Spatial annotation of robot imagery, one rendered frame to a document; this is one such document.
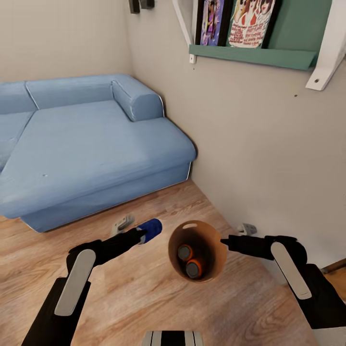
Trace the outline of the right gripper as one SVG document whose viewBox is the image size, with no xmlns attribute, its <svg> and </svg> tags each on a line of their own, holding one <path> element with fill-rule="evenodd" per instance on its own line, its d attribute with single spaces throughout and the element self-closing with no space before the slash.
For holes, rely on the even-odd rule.
<svg viewBox="0 0 346 346">
<path fill-rule="evenodd" d="M 228 249 L 231 251 L 257 257 L 253 249 L 256 239 L 257 237 L 253 236 L 228 235 L 228 238 L 221 239 L 221 242 L 228 245 Z"/>
</svg>

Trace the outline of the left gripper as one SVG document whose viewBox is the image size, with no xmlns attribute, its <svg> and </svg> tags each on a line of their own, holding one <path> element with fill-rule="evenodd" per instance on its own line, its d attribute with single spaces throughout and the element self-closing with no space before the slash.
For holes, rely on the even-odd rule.
<svg viewBox="0 0 346 346">
<path fill-rule="evenodd" d="M 146 229 L 138 231 L 136 227 L 134 227 L 127 231 L 127 233 L 120 234 L 110 238 L 110 240 L 113 240 L 115 242 L 117 247 L 116 257 L 128 251 L 134 245 L 140 243 L 141 237 L 145 235 L 147 232 L 148 231 L 146 231 Z"/>
</svg>

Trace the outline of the trash can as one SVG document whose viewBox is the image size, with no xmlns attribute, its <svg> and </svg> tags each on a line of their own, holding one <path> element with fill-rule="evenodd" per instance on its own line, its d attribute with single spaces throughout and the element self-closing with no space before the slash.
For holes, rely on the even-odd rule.
<svg viewBox="0 0 346 346">
<path fill-rule="evenodd" d="M 183 228 L 186 224 L 196 223 L 197 226 Z M 209 223 L 202 221 L 186 221 L 177 226 L 168 243 L 168 256 L 174 270 L 185 280 L 194 284 L 207 284 L 214 281 L 223 271 L 226 260 L 226 244 L 221 242 L 222 236 Z M 197 258 L 203 258 L 207 270 L 198 279 L 191 279 L 185 272 L 185 261 L 177 258 L 177 250 L 181 245 L 191 247 Z"/>
</svg>

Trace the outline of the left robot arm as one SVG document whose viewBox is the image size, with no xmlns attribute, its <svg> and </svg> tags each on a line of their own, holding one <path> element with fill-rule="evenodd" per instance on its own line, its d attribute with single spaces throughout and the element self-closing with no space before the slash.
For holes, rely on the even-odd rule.
<svg viewBox="0 0 346 346">
<path fill-rule="evenodd" d="M 135 221 L 133 215 L 124 216 L 113 224 L 113 237 L 85 243 L 69 251 L 68 276 L 58 277 L 41 310 L 30 327 L 22 346 L 70 346 L 91 282 L 93 267 L 120 256 L 148 231 L 123 229 Z"/>
</svg>

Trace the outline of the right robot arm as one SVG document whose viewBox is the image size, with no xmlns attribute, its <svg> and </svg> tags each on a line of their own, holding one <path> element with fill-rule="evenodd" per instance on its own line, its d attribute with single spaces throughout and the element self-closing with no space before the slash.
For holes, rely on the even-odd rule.
<svg viewBox="0 0 346 346">
<path fill-rule="evenodd" d="M 307 263 L 305 248 L 288 236 L 253 237 L 256 226 L 242 223 L 238 236 L 221 239 L 231 251 L 276 260 L 320 346 L 346 346 L 346 303 L 315 264 Z"/>
</svg>

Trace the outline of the robot trunk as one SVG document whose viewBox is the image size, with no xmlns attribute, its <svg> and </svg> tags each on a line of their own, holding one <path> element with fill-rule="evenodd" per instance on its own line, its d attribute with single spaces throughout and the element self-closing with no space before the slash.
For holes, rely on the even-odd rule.
<svg viewBox="0 0 346 346">
<path fill-rule="evenodd" d="M 146 331 L 141 346 L 205 346 L 200 331 Z"/>
</svg>

